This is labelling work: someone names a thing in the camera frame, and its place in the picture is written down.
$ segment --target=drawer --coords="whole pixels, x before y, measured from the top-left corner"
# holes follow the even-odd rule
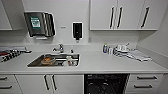
[[[129,81],[161,81],[163,74],[130,74]]]
[[[125,92],[156,92],[160,82],[128,82]]]
[[[153,93],[150,93],[150,92],[126,92],[124,94],[153,94]]]
[[[22,93],[18,83],[0,83],[0,94]]]
[[[14,75],[0,75],[1,82],[17,82]]]

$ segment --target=dishwasher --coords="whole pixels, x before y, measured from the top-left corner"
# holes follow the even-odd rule
[[[84,94],[124,94],[129,74],[85,74]]]

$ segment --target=cabinet handle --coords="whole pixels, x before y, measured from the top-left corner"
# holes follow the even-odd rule
[[[12,86],[8,86],[8,87],[0,87],[0,89],[11,89]]]
[[[55,84],[54,75],[52,76],[52,80],[53,80],[53,84],[54,84],[54,89],[57,90],[57,86],[56,86],[56,84]]]
[[[113,23],[113,13],[114,13],[114,7],[112,8],[112,13],[111,13],[110,29],[111,29],[112,23]]]
[[[119,18],[118,18],[117,28],[120,26],[121,14],[122,14],[122,7],[120,7],[120,15],[119,15]]]
[[[0,80],[7,80],[7,77],[4,77],[4,78],[0,78]]]
[[[136,85],[134,85],[134,88],[152,88],[152,85],[148,85],[148,86],[136,86]]]
[[[46,83],[46,87],[47,87],[47,90],[49,90],[50,88],[49,88],[49,86],[48,86],[48,83],[47,83],[47,75],[44,75],[44,81],[45,81],[45,83]]]
[[[157,78],[155,76],[153,76],[153,77],[137,77],[137,80],[145,80],[145,79],[150,80],[150,79],[157,79]]]
[[[141,25],[141,28],[144,27],[144,25],[145,25],[146,18],[147,18],[147,16],[148,16],[148,12],[149,12],[149,7],[146,8],[146,13],[145,13],[145,17],[144,17],[143,23],[142,23],[142,25]]]

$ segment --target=wall-mounted dispenser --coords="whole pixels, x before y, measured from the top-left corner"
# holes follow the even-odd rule
[[[30,37],[55,35],[52,14],[44,12],[25,12],[24,13]]]
[[[73,37],[79,43],[80,38],[82,38],[82,22],[73,22]]]

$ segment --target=faucet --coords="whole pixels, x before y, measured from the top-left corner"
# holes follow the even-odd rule
[[[59,49],[54,48],[53,51],[60,51],[60,53],[63,53],[64,52],[63,44],[59,44],[59,46],[60,46]]]

